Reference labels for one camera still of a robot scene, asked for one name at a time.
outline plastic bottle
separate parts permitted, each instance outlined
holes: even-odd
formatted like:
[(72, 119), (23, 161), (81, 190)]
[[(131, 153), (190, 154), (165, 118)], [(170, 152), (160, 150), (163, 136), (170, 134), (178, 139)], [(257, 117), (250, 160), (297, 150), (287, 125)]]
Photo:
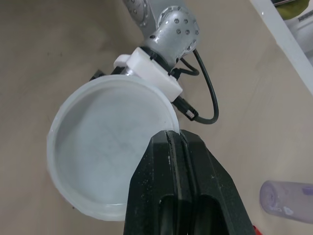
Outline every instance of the plastic bottle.
[(269, 214), (313, 224), (313, 185), (266, 181), (260, 203)]

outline connector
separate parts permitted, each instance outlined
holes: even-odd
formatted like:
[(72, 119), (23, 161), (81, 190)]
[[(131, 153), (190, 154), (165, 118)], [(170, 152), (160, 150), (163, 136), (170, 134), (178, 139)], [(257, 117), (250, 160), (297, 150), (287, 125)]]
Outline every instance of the connector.
[(199, 116), (198, 112), (180, 96), (178, 96), (172, 104), (174, 104), (176, 108), (191, 121)]

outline beige table surface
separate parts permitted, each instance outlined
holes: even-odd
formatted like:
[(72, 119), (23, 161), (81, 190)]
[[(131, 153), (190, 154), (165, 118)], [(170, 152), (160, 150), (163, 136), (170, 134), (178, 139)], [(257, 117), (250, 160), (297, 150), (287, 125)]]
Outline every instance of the beige table surface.
[[(313, 182), (313, 97), (249, 0), (189, 0), (201, 28), (198, 51), (214, 84), (220, 119), (188, 122), (233, 177), (251, 221), (266, 235), (312, 234), (258, 203), (267, 179)], [(142, 39), (121, 1), (0, 1), (0, 234), (121, 235), (123, 223), (72, 209), (46, 170), (46, 135), (64, 100), (97, 69)], [(202, 77), (184, 95), (209, 116)]]

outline white bracket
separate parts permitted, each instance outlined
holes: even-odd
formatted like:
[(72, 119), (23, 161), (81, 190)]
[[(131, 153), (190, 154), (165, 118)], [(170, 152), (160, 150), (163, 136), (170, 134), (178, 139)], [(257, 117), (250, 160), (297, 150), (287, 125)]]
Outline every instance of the white bracket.
[(139, 47), (131, 55), (120, 55), (114, 62), (114, 68), (117, 66), (128, 67), (136, 76), (158, 87), (170, 102), (182, 92), (177, 80)]

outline round container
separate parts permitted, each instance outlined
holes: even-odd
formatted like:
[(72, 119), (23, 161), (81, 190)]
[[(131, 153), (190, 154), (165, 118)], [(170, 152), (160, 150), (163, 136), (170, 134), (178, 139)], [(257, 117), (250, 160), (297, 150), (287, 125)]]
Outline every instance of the round container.
[(48, 134), (52, 181), (80, 212), (125, 220), (130, 179), (161, 130), (179, 133), (179, 124), (158, 88), (125, 75), (86, 83), (61, 106)]

